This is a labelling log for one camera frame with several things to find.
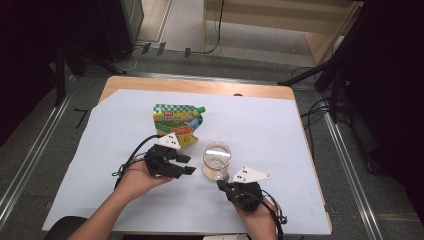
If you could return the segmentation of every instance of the checkered pattern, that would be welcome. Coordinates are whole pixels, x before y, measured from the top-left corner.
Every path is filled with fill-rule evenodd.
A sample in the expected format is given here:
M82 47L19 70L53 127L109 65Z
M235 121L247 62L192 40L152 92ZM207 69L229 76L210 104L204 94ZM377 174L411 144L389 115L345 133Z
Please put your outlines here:
M156 104L153 107L154 113L163 113L169 110L174 113L181 113L181 112L187 112L187 111L196 111L196 108L189 105L171 105L171 104Z

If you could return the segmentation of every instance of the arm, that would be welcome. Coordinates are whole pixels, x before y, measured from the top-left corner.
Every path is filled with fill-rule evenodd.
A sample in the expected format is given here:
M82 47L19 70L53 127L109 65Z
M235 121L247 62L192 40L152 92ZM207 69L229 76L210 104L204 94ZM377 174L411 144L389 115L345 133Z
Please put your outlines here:
M144 161L132 164L115 191L68 239L107 239L113 225L129 202L171 180L172 178L150 176Z
M271 209L276 211L274 205L272 205L266 198L263 199ZM274 220L271 217L270 212L262 204L254 212L244 212L240 208L234 206L237 214L243 220L246 226L247 233L253 240L276 240L276 226Z

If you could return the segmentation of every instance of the glass cup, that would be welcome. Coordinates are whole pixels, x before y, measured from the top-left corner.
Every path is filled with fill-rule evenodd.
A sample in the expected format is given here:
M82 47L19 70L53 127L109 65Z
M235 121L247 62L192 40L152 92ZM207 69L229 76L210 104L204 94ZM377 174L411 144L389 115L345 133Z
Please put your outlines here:
M203 173L213 181L228 181L228 166L231 161L231 150L223 142L210 143L203 154Z

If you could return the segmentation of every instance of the snack pouch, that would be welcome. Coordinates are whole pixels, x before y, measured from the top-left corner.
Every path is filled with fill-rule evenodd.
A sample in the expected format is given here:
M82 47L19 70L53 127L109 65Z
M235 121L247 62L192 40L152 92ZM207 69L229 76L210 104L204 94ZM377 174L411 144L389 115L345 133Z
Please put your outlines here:
M204 107L190 105L156 104L153 108L153 120L157 134L166 135L175 132L182 148L197 141L193 135L203 122Z

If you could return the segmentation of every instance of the wooden desk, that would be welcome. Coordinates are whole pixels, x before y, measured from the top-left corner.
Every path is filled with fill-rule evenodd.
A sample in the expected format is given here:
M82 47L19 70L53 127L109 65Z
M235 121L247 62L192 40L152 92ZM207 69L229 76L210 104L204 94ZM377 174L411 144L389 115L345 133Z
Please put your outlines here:
M237 93L244 97L233 97ZM154 104L188 102L206 107L204 123L195 133L199 140L181 150L192 158L188 165L197 170L131 202L113 231L168 235L244 232L244 225L225 194L201 170L203 150L218 139L232 150L230 175L243 166L265 169L271 174L271 180L260 184L277 199L288 216L289 223L283 226L286 234L331 233L290 88L135 77L108 80L43 230L49 230L63 216L89 217L106 199L116 181L111 173L128 158L134 146L155 133ZM258 114L257 117L251 117L252 113ZM258 121L264 123L264 117L269 118L267 124L258 124Z
M204 0L202 51L206 21L219 21L221 1L213 1ZM358 2L345 0L226 0L222 22L305 32L319 65L349 30L359 6Z

